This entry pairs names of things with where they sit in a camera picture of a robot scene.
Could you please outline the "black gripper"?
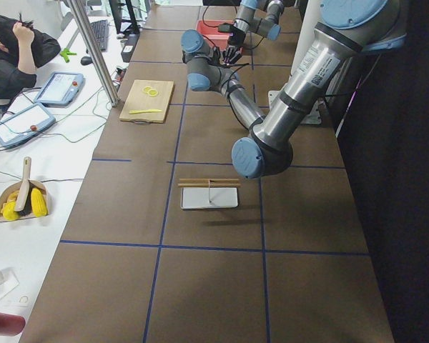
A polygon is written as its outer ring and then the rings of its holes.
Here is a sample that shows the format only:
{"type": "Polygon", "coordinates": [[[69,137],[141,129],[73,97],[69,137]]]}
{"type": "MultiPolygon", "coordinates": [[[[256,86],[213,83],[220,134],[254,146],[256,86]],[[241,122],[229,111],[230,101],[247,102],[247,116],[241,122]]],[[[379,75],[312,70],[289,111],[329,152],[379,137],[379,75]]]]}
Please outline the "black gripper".
{"type": "Polygon", "coordinates": [[[237,27],[231,27],[229,30],[228,46],[234,46],[233,62],[237,63],[242,57],[242,45],[245,40],[245,33],[237,27]]]}
{"type": "Polygon", "coordinates": [[[221,52],[218,48],[212,48],[210,54],[211,65],[223,65],[223,64],[234,64],[236,57],[236,47],[227,46],[227,48],[221,52]]]}

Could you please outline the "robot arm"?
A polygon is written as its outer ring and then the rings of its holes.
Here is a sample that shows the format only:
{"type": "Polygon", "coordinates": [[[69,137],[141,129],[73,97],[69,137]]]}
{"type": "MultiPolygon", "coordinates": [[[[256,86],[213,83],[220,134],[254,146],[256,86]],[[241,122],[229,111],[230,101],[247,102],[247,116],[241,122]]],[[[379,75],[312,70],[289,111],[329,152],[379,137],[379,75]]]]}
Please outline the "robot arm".
{"type": "Polygon", "coordinates": [[[232,23],[226,50],[211,47],[194,29],[180,44],[192,91],[215,91],[225,97],[249,134],[232,147],[233,167],[241,176],[256,179],[279,174],[292,161],[290,137],[325,92],[339,68],[358,54],[381,54],[404,44],[407,1],[322,1],[314,39],[300,65],[264,114],[248,97],[230,70],[241,56],[248,32],[274,40],[279,19],[289,1],[242,1],[232,23]]]}
{"type": "Polygon", "coordinates": [[[262,38],[276,40],[281,32],[279,20],[288,1],[254,1],[240,2],[234,21],[218,26],[218,32],[229,34],[227,47],[222,52],[222,60],[226,65],[235,64],[242,56],[241,48],[248,32],[255,33],[262,38]]]}

